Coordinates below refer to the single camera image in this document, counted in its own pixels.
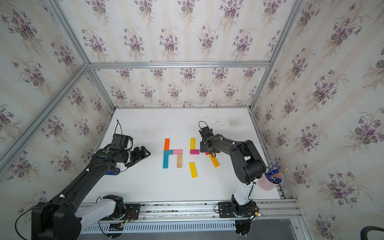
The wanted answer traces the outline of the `yellow short wooden block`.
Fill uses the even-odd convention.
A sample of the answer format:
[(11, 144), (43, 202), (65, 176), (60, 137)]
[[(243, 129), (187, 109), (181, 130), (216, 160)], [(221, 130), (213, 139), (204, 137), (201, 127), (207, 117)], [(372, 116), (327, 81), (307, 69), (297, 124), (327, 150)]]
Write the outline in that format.
[(195, 138), (191, 138), (190, 140), (190, 150), (195, 150), (196, 149), (196, 140)]

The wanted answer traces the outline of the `magenta wooden block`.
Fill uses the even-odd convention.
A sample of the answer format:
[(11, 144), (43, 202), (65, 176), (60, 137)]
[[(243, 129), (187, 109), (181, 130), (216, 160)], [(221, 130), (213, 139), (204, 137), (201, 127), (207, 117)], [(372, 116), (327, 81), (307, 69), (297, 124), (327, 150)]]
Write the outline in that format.
[(200, 151), (199, 150), (190, 150), (191, 155), (199, 155)]

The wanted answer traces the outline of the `amber long wooden block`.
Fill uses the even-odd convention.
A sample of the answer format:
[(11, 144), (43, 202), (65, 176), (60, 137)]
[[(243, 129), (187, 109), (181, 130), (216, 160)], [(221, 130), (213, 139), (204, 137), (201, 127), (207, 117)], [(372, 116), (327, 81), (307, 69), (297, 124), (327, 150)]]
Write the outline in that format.
[(209, 155), (213, 165), (215, 168), (218, 168), (220, 166), (220, 163), (218, 162), (217, 158), (213, 157), (212, 155)]

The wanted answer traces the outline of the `light pink wooden block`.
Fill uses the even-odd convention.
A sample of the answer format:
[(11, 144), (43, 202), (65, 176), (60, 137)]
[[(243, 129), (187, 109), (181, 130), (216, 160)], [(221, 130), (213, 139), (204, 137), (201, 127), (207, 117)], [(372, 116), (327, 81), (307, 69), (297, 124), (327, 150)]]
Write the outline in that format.
[(174, 155), (180, 155), (183, 153), (183, 150), (182, 149), (177, 149), (177, 150), (173, 150), (173, 154)]

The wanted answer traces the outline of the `natural beige wooden block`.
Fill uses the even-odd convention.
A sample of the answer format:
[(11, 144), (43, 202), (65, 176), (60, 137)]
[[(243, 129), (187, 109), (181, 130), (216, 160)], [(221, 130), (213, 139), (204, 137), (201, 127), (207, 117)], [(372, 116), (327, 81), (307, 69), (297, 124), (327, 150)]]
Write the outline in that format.
[(177, 154), (177, 168), (182, 168), (183, 166), (183, 155)]

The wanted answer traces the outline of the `teal wooden block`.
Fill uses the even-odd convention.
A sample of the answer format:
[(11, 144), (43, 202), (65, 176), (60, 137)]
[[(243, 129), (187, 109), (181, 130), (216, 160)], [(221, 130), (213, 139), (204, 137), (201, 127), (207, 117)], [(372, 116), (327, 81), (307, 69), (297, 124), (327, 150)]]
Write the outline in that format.
[(169, 168), (169, 155), (164, 154), (163, 157), (163, 169), (168, 169)]
[(164, 150), (164, 155), (173, 155), (174, 150)]

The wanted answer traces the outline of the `yellow long wooden block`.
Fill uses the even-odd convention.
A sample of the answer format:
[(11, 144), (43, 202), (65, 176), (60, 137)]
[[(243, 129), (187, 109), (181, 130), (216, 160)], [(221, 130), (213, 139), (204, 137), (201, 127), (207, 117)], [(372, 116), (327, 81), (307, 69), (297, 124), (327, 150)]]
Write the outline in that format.
[(197, 174), (197, 169), (196, 169), (195, 163), (194, 162), (190, 162), (189, 166), (190, 166), (190, 171), (191, 171), (192, 178), (197, 178), (198, 174)]

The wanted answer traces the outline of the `orange wooden block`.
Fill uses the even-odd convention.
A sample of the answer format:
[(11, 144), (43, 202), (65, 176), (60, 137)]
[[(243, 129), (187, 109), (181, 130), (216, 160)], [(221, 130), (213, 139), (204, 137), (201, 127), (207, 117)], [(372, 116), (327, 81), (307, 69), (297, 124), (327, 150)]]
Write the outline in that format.
[(170, 139), (165, 139), (164, 150), (168, 151), (170, 149)]

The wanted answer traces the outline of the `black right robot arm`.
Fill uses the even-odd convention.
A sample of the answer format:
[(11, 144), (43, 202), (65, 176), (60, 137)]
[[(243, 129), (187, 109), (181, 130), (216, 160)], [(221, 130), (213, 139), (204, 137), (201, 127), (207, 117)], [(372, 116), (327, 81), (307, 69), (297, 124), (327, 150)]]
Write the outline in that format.
[(251, 199), (255, 180), (260, 179), (266, 172), (266, 165), (250, 140), (234, 141), (217, 134), (202, 137), (201, 152), (215, 156), (224, 153), (230, 156), (234, 172), (240, 181), (231, 197), (231, 209), (236, 217), (243, 217), (247, 211), (256, 208)]

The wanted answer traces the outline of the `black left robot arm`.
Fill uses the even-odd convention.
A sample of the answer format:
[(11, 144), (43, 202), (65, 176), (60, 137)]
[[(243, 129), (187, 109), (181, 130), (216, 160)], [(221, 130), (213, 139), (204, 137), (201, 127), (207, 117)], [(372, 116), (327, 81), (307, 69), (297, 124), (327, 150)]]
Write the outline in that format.
[(116, 195), (104, 196), (83, 211), (78, 208), (96, 183), (118, 163), (130, 168), (151, 155), (144, 146), (128, 147), (132, 142), (130, 136), (114, 134), (112, 142), (96, 151), (87, 167), (64, 190), (30, 209), (31, 239), (76, 240), (85, 229), (103, 218), (127, 217), (123, 198)]

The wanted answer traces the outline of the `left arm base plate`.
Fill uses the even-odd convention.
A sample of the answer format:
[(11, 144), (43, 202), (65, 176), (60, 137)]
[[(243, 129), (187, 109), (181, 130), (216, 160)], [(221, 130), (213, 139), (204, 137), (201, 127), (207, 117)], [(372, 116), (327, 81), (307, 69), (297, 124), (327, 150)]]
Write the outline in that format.
[(111, 216), (104, 217), (101, 221), (135, 221), (139, 219), (140, 204), (124, 204), (123, 212), (113, 213)]

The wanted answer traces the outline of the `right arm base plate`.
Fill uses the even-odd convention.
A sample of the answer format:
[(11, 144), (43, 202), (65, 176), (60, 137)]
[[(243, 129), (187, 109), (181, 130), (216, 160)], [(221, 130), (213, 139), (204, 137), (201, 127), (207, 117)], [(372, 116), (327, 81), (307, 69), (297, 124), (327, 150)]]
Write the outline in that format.
[(254, 218), (260, 213), (260, 209), (254, 201), (242, 206), (235, 202), (219, 202), (218, 210), (220, 218)]

